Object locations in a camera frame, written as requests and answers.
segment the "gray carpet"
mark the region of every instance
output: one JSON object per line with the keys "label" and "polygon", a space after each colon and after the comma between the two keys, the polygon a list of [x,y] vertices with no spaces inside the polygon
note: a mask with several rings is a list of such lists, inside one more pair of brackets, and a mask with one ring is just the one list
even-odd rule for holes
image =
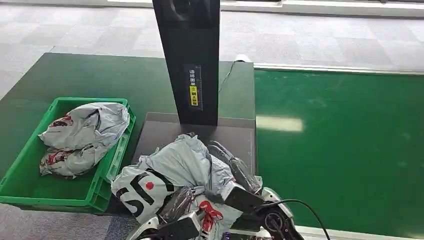
{"label": "gray carpet", "polygon": [[[220,58],[424,71],[422,20],[222,12]],[[152,9],[0,3],[0,99],[45,52],[163,57]],[[120,240],[131,218],[0,204],[0,240]]]}

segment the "warning label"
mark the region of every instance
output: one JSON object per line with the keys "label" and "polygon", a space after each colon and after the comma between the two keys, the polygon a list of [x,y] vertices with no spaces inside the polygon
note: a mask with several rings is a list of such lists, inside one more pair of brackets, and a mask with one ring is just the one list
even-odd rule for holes
{"label": "warning label", "polygon": [[196,64],[184,64],[184,73],[188,88],[188,105],[192,110],[203,111],[202,67]]}
{"label": "warning label", "polygon": [[190,86],[190,100],[191,105],[198,106],[198,87],[197,86]]}

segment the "black lettering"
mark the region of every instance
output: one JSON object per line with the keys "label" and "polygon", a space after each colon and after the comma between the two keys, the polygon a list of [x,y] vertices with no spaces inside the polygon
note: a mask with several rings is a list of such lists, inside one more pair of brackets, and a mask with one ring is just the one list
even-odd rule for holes
{"label": "black lettering", "polygon": [[[116,192],[116,197],[119,199],[119,200],[121,200],[121,196],[123,195],[123,194],[126,194],[126,193],[128,193],[129,191],[128,191],[128,189],[126,188],[126,187],[123,187],[123,188],[121,188],[121,189],[119,189],[117,192]],[[133,206],[133,207],[135,207],[137,210],[135,211],[135,212],[132,212],[132,215],[134,215],[134,217],[138,217],[138,216],[140,216],[140,214],[142,214],[142,212],[144,211],[144,209],[145,209],[145,206],[143,205],[143,203],[141,202],[141,201],[139,201],[139,200],[128,200],[128,201],[125,201],[125,203],[126,204],[129,204],[129,205],[131,205],[131,206]]]}
{"label": "black lettering", "polygon": [[143,172],[134,177],[131,181],[130,185],[134,188],[134,190],[140,195],[149,205],[152,205],[155,201],[151,196],[147,194],[146,191],[143,190],[142,186],[140,186],[139,182],[144,177],[149,176],[147,172]]}
{"label": "black lettering", "polygon": [[155,170],[153,170],[151,168],[147,168],[146,171],[149,172],[149,173],[152,173],[156,177],[160,178],[160,180],[162,180],[165,183],[166,190],[168,192],[173,192],[174,191],[174,185],[164,175],[160,174],[159,172],[157,172],[157,171],[155,171]]}

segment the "green table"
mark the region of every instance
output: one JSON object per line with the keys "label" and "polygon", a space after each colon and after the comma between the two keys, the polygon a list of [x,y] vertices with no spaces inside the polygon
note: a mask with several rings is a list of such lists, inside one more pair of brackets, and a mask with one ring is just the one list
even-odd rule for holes
{"label": "green table", "polygon": [[[231,62],[220,63],[223,80]],[[255,118],[252,63],[237,63],[219,94],[219,116]],[[162,58],[45,53],[0,100],[0,179],[56,97],[125,98],[137,117],[122,164],[129,165],[147,112],[176,113]]]}
{"label": "green table", "polygon": [[[220,64],[221,79],[230,66]],[[253,77],[251,63],[237,63],[219,95],[219,115],[253,119],[256,111],[264,184],[311,204],[329,229],[420,238],[421,80],[316,69],[255,70]],[[0,177],[58,96],[129,100],[137,122],[124,165],[146,112],[176,112],[163,59],[46,53],[0,100]],[[318,227],[306,209],[290,206],[297,225]]]}
{"label": "green table", "polygon": [[255,68],[265,185],[330,229],[424,238],[424,75],[321,70]]}

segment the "scale platform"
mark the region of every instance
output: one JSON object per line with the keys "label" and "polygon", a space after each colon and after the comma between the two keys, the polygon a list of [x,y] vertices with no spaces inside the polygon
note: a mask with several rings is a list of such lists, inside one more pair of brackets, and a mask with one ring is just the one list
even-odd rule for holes
{"label": "scale platform", "polygon": [[148,112],[131,163],[172,143],[178,135],[193,132],[205,145],[209,141],[221,143],[256,174],[255,125],[254,119],[226,117],[218,117],[218,126],[180,124],[177,114]]}

